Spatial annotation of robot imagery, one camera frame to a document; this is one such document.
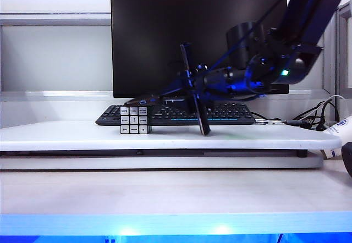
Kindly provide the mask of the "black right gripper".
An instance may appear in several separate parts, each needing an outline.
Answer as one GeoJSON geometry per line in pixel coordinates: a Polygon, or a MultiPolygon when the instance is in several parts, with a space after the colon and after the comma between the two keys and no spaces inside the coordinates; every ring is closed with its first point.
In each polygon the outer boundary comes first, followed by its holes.
{"type": "Polygon", "coordinates": [[[201,134],[207,136],[210,132],[207,110],[213,108],[214,102],[222,101],[223,97],[211,91],[205,83],[208,74],[205,65],[195,65],[191,43],[180,45],[185,71],[169,85],[163,88],[159,96],[186,96],[186,110],[189,114],[196,114],[201,134]]]}

